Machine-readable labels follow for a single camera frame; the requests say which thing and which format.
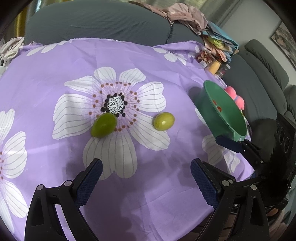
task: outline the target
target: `flower petal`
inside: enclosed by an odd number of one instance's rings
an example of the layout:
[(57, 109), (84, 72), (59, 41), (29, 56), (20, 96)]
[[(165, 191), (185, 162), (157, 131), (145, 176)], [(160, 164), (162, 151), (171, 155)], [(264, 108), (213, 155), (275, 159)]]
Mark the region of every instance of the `flower petal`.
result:
[(145, 79), (146, 76), (138, 68), (124, 71), (119, 76), (119, 80), (121, 82), (131, 83), (132, 86), (136, 83), (144, 81)]
[(46, 52), (52, 50), (56, 45), (57, 45), (57, 44), (49, 44), (49, 45), (46, 45), (46, 46), (44, 47), (44, 49), (41, 51), (41, 53), (46, 53)]
[(5, 111), (0, 112), (0, 145), (2, 145), (3, 140), (10, 131), (14, 118), (14, 109), (10, 109), (7, 113)]
[(200, 49), (199, 45), (196, 45), (196, 46), (195, 46), (195, 52), (196, 52), (196, 53), (199, 53), (200, 50), (201, 50), (201, 49)]
[(234, 172), (235, 168), (240, 163), (240, 159), (237, 157), (236, 153), (234, 153), (232, 151), (226, 152), (224, 154), (224, 159), (225, 159), (225, 162), (228, 166), (228, 169), (231, 170), (231, 172)]
[(158, 53), (166, 53), (167, 52), (167, 50), (165, 50), (165, 49), (160, 49), (160, 48), (153, 48), (153, 49), (154, 49), (154, 51), (156, 51)]
[(77, 80), (67, 81), (64, 86), (90, 95), (93, 95), (95, 90), (99, 89), (99, 83), (89, 75)]
[(61, 42), (59, 42), (59, 43), (57, 43), (58, 45), (63, 45), (63, 44), (65, 44), (65, 43), (67, 43), (68, 41), (66, 41), (66, 40), (63, 40), (63, 41), (61, 41)]
[(101, 67), (94, 72), (94, 76), (101, 81), (102, 84), (105, 83), (115, 83), (116, 73), (111, 67)]
[(92, 99), (77, 94), (62, 95), (54, 109), (53, 139), (77, 136), (91, 128)]
[(8, 178), (18, 177), (24, 170), (27, 162), (25, 149), (26, 133), (18, 132), (11, 137), (3, 148), (3, 175)]
[(195, 52), (189, 52), (188, 53), (188, 58), (195, 58), (196, 57), (196, 53)]
[(160, 112), (166, 106), (163, 96), (163, 84), (161, 82), (149, 82), (137, 90), (140, 103), (138, 108), (147, 112)]
[(135, 174), (138, 161), (135, 146), (127, 131), (117, 132), (116, 143), (110, 148), (115, 152), (115, 172), (120, 178), (130, 178)]
[(176, 62), (177, 61), (177, 56), (174, 55), (173, 53), (171, 52), (168, 52), (167, 54), (165, 54), (165, 58), (170, 61), (170, 62)]
[(195, 113), (197, 114), (198, 118), (201, 120), (201, 122), (206, 126), (207, 126), (207, 123), (205, 122), (204, 118), (202, 117), (201, 113), (199, 112), (199, 110), (195, 107)]
[(226, 150), (224, 147), (216, 144), (213, 135), (205, 136), (202, 140), (202, 149), (207, 153), (208, 163), (216, 165), (223, 159), (223, 152)]
[(114, 133), (105, 138), (92, 137), (83, 150), (83, 163), (87, 167), (94, 158), (98, 158), (103, 163), (103, 173), (100, 180), (108, 178), (115, 170), (115, 153), (111, 148), (116, 143), (116, 135)]
[(130, 132), (140, 144), (151, 150), (165, 150), (170, 144), (166, 131), (158, 131), (152, 125), (153, 118), (138, 112), (136, 121), (130, 127)]
[(113, 132), (101, 139), (92, 137), (83, 151), (85, 167), (94, 158), (99, 158), (103, 162), (100, 180), (108, 178), (114, 171), (120, 178), (130, 178), (138, 166), (135, 147), (125, 130)]
[(6, 205), (6, 202), (2, 196), (2, 192), (0, 191), (0, 217), (2, 218), (3, 222), (5, 223), (8, 230), (14, 234), (15, 228), (13, 227), (11, 216)]
[(37, 53), (38, 51), (40, 51), (41, 49), (43, 49), (43, 48), (44, 48), (44, 46), (40, 46), (40, 47), (38, 47), (38, 48), (35, 48), (35, 49), (30, 50), (30, 51), (27, 53), (27, 56), (30, 56), (30, 55), (32, 55), (32, 54), (35, 54), (35, 53)]
[(182, 64), (186, 65), (186, 59), (182, 54), (175, 54), (177, 58), (182, 62)]
[(18, 218), (24, 218), (27, 215), (29, 209), (24, 197), (16, 185), (7, 180), (2, 180), (1, 190), (12, 214)]

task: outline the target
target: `framed picture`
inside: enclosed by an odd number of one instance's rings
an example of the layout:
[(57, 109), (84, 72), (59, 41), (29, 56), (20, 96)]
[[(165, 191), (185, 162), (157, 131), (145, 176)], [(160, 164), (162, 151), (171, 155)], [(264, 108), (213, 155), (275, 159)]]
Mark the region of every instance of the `framed picture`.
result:
[(283, 51), (296, 69), (296, 43), (283, 22), (278, 26), (271, 39)]

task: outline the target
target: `sofa cushion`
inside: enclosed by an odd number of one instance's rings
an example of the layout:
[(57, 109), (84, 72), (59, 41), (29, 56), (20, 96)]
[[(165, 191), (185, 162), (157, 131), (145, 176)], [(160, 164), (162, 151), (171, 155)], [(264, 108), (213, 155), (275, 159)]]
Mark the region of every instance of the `sofa cushion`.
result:
[(231, 69), (226, 72), (223, 79), (244, 99), (244, 115), (250, 126), (252, 127), (252, 122), (258, 119), (276, 120), (277, 111), (252, 68), (238, 54), (232, 57), (229, 65)]
[(202, 45), (204, 45), (204, 41), (200, 35), (195, 34), (192, 32), (188, 27), (185, 25), (179, 23), (179, 22), (174, 22), (171, 28), (171, 32), (168, 37), (167, 43), (178, 43), (178, 42), (185, 42), (189, 40), (194, 40)]
[(250, 52), (243, 50), (239, 52), (239, 55), (243, 57), (243, 59), (253, 69), (277, 112), (283, 115), (287, 111), (287, 101), (281, 87), (278, 85), (271, 73), (265, 65)]
[(250, 40), (244, 48), (265, 65), (281, 89), (284, 90), (289, 82), (289, 76), (267, 48), (256, 39)]
[(252, 125), (252, 143), (264, 150), (267, 156), (265, 159), (269, 160), (273, 152), (273, 147), (276, 143), (274, 134), (276, 132), (276, 120), (263, 119), (256, 120)]
[(108, 38), (155, 46), (165, 44), (168, 21), (135, 4), (87, 0), (54, 3), (34, 14), (25, 31), (25, 43), (44, 45), (73, 38)]
[(292, 113), (292, 115), (296, 119), (296, 86), (289, 86), (284, 91), (284, 93), (287, 100), (287, 109)]
[(287, 110), (284, 116), (296, 124), (295, 117), (293, 116), (291, 111)]

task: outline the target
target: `wall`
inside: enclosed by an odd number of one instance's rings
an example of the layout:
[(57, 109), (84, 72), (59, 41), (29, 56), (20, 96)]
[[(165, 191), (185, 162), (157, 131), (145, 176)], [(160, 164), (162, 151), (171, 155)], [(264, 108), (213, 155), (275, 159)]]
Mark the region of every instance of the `wall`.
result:
[(244, 0), (226, 22), (223, 30), (243, 47), (249, 40), (260, 41), (286, 70), (296, 84), (296, 71), (287, 57), (270, 39), (281, 20), (262, 0)]

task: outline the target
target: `black device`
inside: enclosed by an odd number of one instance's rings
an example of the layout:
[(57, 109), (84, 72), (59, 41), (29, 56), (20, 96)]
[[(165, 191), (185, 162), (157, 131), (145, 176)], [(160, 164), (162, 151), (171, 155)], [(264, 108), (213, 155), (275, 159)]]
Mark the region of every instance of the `black device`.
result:
[[(208, 205), (215, 209), (198, 241), (217, 241), (233, 212), (236, 219), (228, 241), (270, 240), (267, 213), (273, 208), (283, 210), (287, 205), (286, 195), (295, 177), (295, 132), (296, 125), (278, 114), (276, 144), (270, 159), (248, 140), (216, 138), (217, 144), (246, 158), (257, 174), (252, 179), (236, 182), (233, 176), (198, 158), (191, 162), (192, 176)], [(55, 204), (61, 205), (76, 241), (98, 241), (79, 208), (86, 204), (102, 170), (102, 162), (94, 159), (73, 181), (67, 180), (54, 188), (38, 185), (28, 212), (25, 241), (67, 241)]]

